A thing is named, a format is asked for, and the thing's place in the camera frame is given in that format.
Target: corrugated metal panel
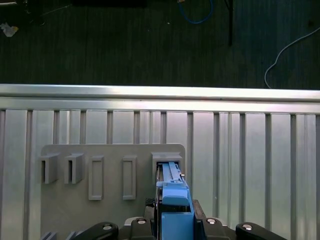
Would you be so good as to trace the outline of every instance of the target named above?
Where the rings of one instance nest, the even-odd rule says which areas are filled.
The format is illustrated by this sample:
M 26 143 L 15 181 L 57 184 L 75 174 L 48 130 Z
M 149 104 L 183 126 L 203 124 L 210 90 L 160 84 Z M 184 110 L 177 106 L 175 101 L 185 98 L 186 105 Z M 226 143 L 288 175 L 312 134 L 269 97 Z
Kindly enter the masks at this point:
M 253 103 L 239 96 L 203 101 L 80 95 L 63 99 L 61 108 L 60 98 L 39 103 L 30 97 L 19 110 L 11 110 L 18 98 L 0 96 L 0 108 L 7 109 L 0 111 L 1 240 L 40 238 L 40 151 L 47 144 L 78 143 L 182 144 L 186 179 L 207 216 L 232 228 L 250 221 L 287 239 L 315 240 L 320 103 L 312 96 Z

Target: white cable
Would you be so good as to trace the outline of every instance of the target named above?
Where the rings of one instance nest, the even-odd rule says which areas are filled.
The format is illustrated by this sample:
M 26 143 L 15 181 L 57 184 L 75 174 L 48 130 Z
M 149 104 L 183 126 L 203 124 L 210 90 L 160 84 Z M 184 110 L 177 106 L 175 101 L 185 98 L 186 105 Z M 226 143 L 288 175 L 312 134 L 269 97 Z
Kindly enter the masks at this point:
M 269 89 L 272 89 L 272 88 L 270 87 L 270 85 L 269 85 L 268 82 L 267 82 L 267 74 L 268 74 L 268 72 L 270 71 L 270 69 L 272 69 L 272 68 L 277 64 L 278 59 L 279 59 L 280 55 L 284 52 L 284 50 L 286 50 L 287 48 L 291 47 L 293 44 L 299 42 L 300 40 L 306 39 L 307 37 L 311 36 L 312 34 L 315 34 L 315 33 L 318 32 L 319 30 L 320 30 L 320 27 L 319 27 L 318 29 L 314 30 L 313 32 L 311 32 L 311 33 L 309 33 L 309 34 L 307 34 L 307 35 L 305 35 L 305 36 L 302 36 L 302 37 L 298 38 L 297 40 L 293 41 L 293 42 L 290 43 L 289 45 L 285 46 L 285 47 L 279 52 L 278 56 L 277 56 L 276 59 L 275 59 L 274 64 L 272 64 L 272 65 L 265 71 L 265 74 L 264 74 L 264 83 L 265 83 L 265 85 L 266 85 Z
M 66 8 L 70 7 L 71 5 L 72 5 L 72 4 L 69 4 L 69 5 L 66 5 L 66 6 L 63 6 L 63 7 L 59 7 L 59 8 L 57 8 L 57 9 L 54 9 L 54 10 L 52 10 L 52 11 L 45 12 L 45 13 L 43 13 L 41 16 L 44 16 L 44 15 L 47 15 L 47 14 L 51 14 L 51 13 L 53 13 L 53 12 L 55 12 L 55 11 L 58 11 L 58 10 L 61 10 L 61 9 L 66 9 Z

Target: aluminum rail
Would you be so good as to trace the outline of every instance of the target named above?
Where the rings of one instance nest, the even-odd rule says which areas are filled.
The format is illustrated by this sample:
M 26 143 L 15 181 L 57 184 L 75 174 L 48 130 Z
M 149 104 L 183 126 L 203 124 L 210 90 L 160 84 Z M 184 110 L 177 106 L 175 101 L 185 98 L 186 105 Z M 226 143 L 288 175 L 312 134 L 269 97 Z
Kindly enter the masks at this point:
M 320 91 L 205 87 L 0 84 L 0 97 L 320 102 Z

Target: gray mounting plate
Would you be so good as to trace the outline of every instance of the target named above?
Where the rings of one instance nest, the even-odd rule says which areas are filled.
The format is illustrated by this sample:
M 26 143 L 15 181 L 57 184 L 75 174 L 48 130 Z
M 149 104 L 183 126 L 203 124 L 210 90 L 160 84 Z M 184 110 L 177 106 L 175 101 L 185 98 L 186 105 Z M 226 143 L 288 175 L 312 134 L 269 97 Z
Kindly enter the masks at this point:
M 185 173 L 180 144 L 45 146 L 39 160 L 41 235 L 57 233 L 56 240 L 65 240 L 100 222 L 121 227 L 143 216 L 145 199 L 156 194 L 154 162 L 171 157 Z

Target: blue cable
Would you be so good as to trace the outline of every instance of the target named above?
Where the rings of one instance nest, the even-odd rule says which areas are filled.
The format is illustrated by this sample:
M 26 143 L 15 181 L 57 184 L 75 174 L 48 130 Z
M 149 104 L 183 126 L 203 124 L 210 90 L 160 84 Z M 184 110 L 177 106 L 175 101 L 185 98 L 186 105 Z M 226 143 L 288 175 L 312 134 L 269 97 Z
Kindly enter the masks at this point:
M 210 1 L 210 13 L 208 14 L 208 16 L 206 16 L 204 19 L 202 19 L 200 21 L 192 21 L 192 20 L 190 20 L 186 16 L 185 11 L 184 11 L 184 9 L 182 7 L 182 4 L 180 2 L 178 2 L 178 4 L 179 4 L 180 12 L 181 12 L 181 14 L 182 14 L 182 16 L 184 17 L 185 20 L 187 20 L 191 24 L 202 24 L 203 22 L 207 21 L 211 17 L 212 13 L 214 12 L 214 3 L 212 2 L 213 0 L 209 0 L 209 1 Z

